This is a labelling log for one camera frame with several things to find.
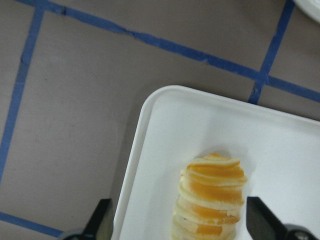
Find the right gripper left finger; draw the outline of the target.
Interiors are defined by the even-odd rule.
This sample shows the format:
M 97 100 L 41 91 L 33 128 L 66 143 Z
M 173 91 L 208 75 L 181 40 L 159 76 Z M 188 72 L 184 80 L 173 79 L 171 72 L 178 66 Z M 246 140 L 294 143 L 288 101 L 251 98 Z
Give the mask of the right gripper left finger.
M 113 234 L 113 202 L 101 199 L 82 232 L 84 240 L 110 240 Z

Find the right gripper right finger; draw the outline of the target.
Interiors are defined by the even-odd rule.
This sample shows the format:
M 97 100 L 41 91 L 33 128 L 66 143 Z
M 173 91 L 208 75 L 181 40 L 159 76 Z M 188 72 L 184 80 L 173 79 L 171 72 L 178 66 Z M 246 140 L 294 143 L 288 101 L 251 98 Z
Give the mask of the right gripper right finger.
M 284 224 L 258 196 L 246 198 L 246 229 L 253 240 L 317 240 L 307 228 Z

